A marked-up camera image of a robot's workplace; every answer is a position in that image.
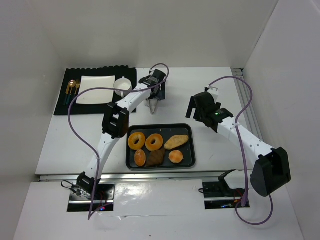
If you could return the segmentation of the metal tongs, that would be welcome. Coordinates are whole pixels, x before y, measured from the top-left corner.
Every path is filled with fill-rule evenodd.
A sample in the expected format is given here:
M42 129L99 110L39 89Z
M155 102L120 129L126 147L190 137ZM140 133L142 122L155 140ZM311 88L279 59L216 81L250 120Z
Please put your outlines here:
M158 99L147 99L145 105L149 108L150 114L154 115L157 106L158 106L159 100Z

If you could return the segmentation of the orange donut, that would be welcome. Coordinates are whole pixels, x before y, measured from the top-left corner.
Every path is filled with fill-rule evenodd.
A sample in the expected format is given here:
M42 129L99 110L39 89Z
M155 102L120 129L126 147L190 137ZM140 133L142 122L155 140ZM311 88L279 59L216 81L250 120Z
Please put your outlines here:
M134 132L132 133L128 140L128 146L131 150L140 150L143 148L146 142L146 137L142 132Z
M158 133L154 133L146 139L145 147L150 152L157 151L162 148L163 142L163 137Z

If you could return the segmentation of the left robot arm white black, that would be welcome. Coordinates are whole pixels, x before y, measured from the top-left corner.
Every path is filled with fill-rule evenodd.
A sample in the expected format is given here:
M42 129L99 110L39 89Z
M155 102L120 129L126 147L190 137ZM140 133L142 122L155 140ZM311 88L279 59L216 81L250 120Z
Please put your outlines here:
M102 120L102 134L97 149L93 146L94 155L87 169L77 178L76 185L84 192L95 198L97 185L102 176L102 170L116 143L129 130L129 116L144 100L159 92L168 75L155 69L148 76L139 80L136 87L118 102L110 102L106 106Z

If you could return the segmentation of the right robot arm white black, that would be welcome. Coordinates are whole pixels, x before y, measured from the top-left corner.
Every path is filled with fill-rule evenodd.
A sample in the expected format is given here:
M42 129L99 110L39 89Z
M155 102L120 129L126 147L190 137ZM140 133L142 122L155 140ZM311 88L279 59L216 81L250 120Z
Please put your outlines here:
M206 87L204 92L190 98L186 117L203 123L217 134L224 136L240 148L237 133L240 133L243 151L247 160L253 164L250 184L262 197L267 197L291 181L289 156L285 149L277 149L264 143L249 130L236 122L236 118L221 103L216 102L219 90Z

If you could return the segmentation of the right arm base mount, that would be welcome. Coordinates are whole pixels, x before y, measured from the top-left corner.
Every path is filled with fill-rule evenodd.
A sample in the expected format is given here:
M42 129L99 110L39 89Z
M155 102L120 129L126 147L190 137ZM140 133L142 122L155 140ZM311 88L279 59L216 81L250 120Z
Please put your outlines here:
M206 210L234 209L237 204L239 204L239 208L242 208L241 200L245 189L241 187L232 189L225 180L234 171L235 169L226 171L217 180L202 183L202 188L198 192L204 197L204 207Z

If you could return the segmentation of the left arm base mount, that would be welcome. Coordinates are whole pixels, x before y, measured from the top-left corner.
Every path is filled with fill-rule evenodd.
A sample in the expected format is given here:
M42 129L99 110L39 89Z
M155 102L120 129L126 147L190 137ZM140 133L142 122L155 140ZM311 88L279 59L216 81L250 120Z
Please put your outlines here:
M91 195L80 189L73 182L62 180L60 185L69 190L68 213L89 212ZM114 211L115 184L99 184L93 199L92 211Z

